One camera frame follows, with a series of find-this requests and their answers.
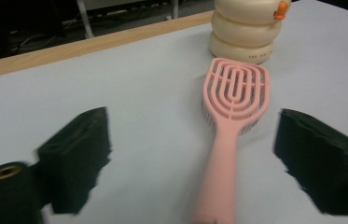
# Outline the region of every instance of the hairbrush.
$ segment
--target hairbrush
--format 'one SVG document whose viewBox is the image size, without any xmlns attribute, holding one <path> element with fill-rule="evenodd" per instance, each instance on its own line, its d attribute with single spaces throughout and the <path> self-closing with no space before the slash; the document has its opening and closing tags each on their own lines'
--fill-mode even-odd
<svg viewBox="0 0 348 224">
<path fill-rule="evenodd" d="M 237 136 L 256 124 L 269 98 L 265 68 L 223 58 L 212 60 L 202 89 L 202 112 L 214 121 L 216 136 L 192 223 L 235 223 Z"/>
</svg>

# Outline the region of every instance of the white roll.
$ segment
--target white roll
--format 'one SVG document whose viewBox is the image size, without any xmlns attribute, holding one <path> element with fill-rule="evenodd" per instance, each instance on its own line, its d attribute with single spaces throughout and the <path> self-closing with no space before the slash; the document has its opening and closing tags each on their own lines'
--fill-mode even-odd
<svg viewBox="0 0 348 224">
<path fill-rule="evenodd" d="M 215 0 L 215 8 L 225 18 L 252 25 L 265 25 L 276 20 L 280 3 L 290 7 L 291 0 Z"/>
<path fill-rule="evenodd" d="M 215 35 L 232 45 L 242 47 L 265 46 L 281 31 L 282 23 L 275 21 L 268 25 L 248 25 L 229 21 L 215 11 L 211 20 Z"/>
<path fill-rule="evenodd" d="M 222 41 L 212 32 L 209 39 L 209 50 L 220 58 L 244 63 L 263 63 L 272 53 L 273 42 L 259 48 L 243 48 Z"/>
</svg>

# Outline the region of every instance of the orange object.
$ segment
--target orange object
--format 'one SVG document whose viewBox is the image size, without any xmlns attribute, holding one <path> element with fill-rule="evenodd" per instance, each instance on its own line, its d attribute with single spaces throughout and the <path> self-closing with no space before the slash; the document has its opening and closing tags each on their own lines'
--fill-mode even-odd
<svg viewBox="0 0 348 224">
<path fill-rule="evenodd" d="M 285 14 L 287 13 L 287 10 L 289 9 L 289 4 L 281 1 L 278 5 L 278 9 L 274 12 L 273 18 L 276 21 L 281 21 L 285 18 Z"/>
</svg>

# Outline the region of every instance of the pink plastic handle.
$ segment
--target pink plastic handle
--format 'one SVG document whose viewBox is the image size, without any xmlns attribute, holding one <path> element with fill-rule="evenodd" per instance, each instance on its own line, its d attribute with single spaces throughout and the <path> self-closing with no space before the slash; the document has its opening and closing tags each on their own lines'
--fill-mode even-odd
<svg viewBox="0 0 348 224">
<path fill-rule="evenodd" d="M 237 133 L 216 130 L 192 224 L 235 223 Z"/>
</svg>

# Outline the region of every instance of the white table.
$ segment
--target white table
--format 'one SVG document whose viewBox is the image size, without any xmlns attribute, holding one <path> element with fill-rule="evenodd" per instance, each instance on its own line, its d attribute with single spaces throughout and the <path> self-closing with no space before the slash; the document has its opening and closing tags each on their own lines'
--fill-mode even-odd
<svg viewBox="0 0 348 224">
<path fill-rule="evenodd" d="M 49 223 L 188 223 L 214 137 L 200 109 L 210 32 L 196 26 L 0 76 L 0 164 L 36 162 L 34 149 L 69 120 L 108 106 L 112 161 L 78 216 Z M 271 106 L 239 137 L 237 223 L 348 224 L 320 214 L 272 153 L 281 108 L 348 134 L 348 11 L 294 3 L 262 65 Z"/>
</svg>

